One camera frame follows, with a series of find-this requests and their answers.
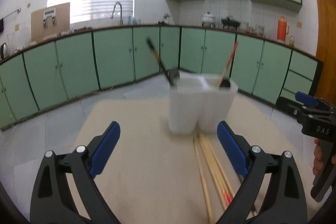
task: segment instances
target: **tiled floor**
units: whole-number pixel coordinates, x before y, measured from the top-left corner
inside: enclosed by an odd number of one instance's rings
[[[163,75],[123,88],[100,92],[73,102],[0,133],[0,181],[18,209],[29,219],[30,198],[43,154],[67,153],[96,102],[103,99],[145,99],[168,96]],[[314,143],[303,136],[295,119],[251,100],[293,143],[312,166]]]

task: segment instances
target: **human hand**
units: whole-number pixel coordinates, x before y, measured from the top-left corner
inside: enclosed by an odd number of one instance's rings
[[[322,148],[319,146],[320,144],[320,139],[314,138],[314,143],[316,144],[315,150],[314,150],[314,167],[313,167],[313,174],[316,176],[323,168],[323,152]],[[336,164],[336,155],[334,155],[331,159],[331,162],[333,164]]]

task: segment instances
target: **beige mat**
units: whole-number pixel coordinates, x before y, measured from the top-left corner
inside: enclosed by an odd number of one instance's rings
[[[95,105],[73,148],[87,145],[101,135],[111,121],[121,127],[117,143],[106,167],[95,183],[122,224],[206,224],[207,212],[194,153],[192,136],[172,136],[168,129],[168,99],[106,100]],[[308,217],[320,205],[310,197],[310,168],[299,160],[298,152],[285,136],[253,103],[236,96],[226,120],[232,130],[250,145],[265,152],[293,153],[303,179]],[[237,191],[240,183],[216,135],[209,136],[224,170]],[[203,162],[217,221],[223,210],[211,176]],[[260,208],[269,176],[265,177],[256,200]],[[73,181],[69,182],[81,215],[88,217]]]

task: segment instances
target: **dark towel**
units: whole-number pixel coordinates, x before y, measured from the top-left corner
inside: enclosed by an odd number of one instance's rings
[[[3,32],[3,18],[0,19],[0,33]]]

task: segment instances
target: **drawer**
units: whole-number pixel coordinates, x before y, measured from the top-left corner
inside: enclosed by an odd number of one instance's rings
[[[312,81],[292,71],[288,72],[284,88],[293,93],[301,91],[305,94],[309,93]]]
[[[296,103],[299,103],[299,104],[303,105],[301,102],[298,102],[297,100],[295,100],[295,94],[294,93],[291,93],[291,92],[289,92],[287,90],[282,90],[280,96],[285,97],[285,98],[287,98],[289,100],[292,100],[292,101],[294,101]]]
[[[316,71],[317,61],[299,53],[293,51],[291,64],[289,69],[301,74],[310,80],[314,79],[315,71]]]

